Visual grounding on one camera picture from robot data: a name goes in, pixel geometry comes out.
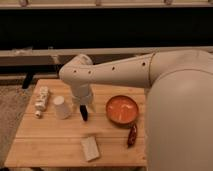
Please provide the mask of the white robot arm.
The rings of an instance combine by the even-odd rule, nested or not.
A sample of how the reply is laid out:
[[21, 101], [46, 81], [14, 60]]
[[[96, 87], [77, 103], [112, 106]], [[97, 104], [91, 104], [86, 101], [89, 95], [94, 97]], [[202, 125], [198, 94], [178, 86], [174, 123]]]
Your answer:
[[148, 171], [213, 171], [213, 54], [168, 51], [98, 65], [78, 55], [59, 75], [77, 99], [90, 83], [147, 88]]

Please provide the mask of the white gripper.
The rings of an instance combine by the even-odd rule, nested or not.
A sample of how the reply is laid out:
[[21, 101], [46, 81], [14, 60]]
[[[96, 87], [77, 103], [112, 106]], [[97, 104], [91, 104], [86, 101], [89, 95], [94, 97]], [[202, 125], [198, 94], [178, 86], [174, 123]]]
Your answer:
[[93, 92], [89, 84], [75, 84], [70, 86], [72, 100], [78, 105], [88, 105], [93, 101]]

